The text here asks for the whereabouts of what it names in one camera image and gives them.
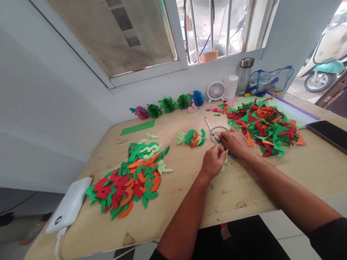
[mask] wooden table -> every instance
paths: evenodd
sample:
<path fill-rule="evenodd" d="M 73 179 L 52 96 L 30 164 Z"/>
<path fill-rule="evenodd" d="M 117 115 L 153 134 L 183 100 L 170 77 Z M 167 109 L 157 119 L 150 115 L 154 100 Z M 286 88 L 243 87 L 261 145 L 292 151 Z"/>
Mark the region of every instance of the wooden table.
<path fill-rule="evenodd" d="M 280 97 L 347 130 L 347 120 L 330 111 L 288 93 L 281 93 Z M 204 117 L 208 118 L 212 127 L 228 127 L 224 115 L 217 117 L 213 116 L 214 114 L 206 112 L 203 107 L 194 115 L 177 109 L 157 118 L 153 128 L 124 136 L 120 136 L 124 128 L 142 121 L 134 119 L 111 127 L 79 179 L 93 176 L 93 183 L 96 183 L 106 173 L 118 168 L 121 162 L 127 159 L 129 144 L 146 138 L 148 131 L 160 136 L 154 141 L 163 144 L 162 149 L 170 145 L 164 160 L 167 167 L 174 171 L 163 173 L 158 189 L 159 196 L 149 201 L 146 210 L 139 201 L 134 203 L 131 213 L 122 219 L 111 221 L 110 214 L 101 214 L 100 204 L 90 206 L 90 201 L 86 200 L 76 222 L 62 238 L 63 259 L 74 259 L 160 238 L 198 175 L 205 151 L 214 144 L 208 138 L 200 147 L 190 148 L 185 144 L 176 146 L 176 132 L 183 130 L 187 133 L 192 128 L 204 128 L 208 132 Z M 290 147 L 289 152 L 280 158 L 265 159 L 321 198 L 346 192 L 346 155 L 309 130 L 300 132 L 308 146 Z M 257 145 L 254 150 L 261 154 Z M 229 157 L 225 170 L 211 181 L 201 227 L 275 209 L 246 167 L 239 160 Z M 27 253 L 26 259 L 54 259 L 55 242 L 56 233 L 45 234 L 43 230 Z"/>

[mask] white power bank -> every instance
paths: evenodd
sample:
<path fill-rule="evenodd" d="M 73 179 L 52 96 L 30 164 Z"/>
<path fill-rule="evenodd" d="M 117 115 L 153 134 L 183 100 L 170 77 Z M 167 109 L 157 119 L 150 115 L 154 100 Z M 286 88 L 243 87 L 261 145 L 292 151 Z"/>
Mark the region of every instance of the white power bank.
<path fill-rule="evenodd" d="M 84 193 L 92 180 L 92 177 L 86 177 L 70 185 L 47 226 L 47 234 L 58 231 L 63 227 L 68 227 L 75 222 L 82 207 Z"/>

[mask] clear plastic bag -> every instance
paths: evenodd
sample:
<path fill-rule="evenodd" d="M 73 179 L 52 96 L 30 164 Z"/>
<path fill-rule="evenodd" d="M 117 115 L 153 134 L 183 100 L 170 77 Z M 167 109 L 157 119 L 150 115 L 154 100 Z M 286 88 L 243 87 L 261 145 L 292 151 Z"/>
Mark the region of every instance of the clear plastic bag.
<path fill-rule="evenodd" d="M 271 72 L 263 70 L 255 71 L 249 78 L 247 92 L 255 95 L 265 91 L 270 86 L 277 92 L 283 91 L 293 73 L 293 66 L 286 66 Z"/>

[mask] sleeve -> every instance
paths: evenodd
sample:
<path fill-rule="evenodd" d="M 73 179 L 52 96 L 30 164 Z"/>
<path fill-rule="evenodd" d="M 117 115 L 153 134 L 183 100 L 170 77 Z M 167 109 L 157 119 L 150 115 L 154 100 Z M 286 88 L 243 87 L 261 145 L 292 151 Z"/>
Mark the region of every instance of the sleeve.
<path fill-rule="evenodd" d="M 167 258 L 164 257 L 157 249 L 155 249 L 149 260 L 167 260 Z"/>
<path fill-rule="evenodd" d="M 339 218 L 317 228 L 309 238 L 322 260 L 347 259 L 347 218 Z"/>

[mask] scooter wheel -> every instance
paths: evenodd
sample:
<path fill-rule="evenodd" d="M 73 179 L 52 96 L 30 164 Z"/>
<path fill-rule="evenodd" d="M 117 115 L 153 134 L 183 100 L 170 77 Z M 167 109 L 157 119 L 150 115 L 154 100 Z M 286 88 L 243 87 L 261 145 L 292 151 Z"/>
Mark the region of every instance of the scooter wheel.
<path fill-rule="evenodd" d="M 336 80 L 336 74 L 318 72 L 317 81 L 314 82 L 314 71 L 306 78 L 304 86 L 309 92 L 320 92 L 329 88 Z"/>

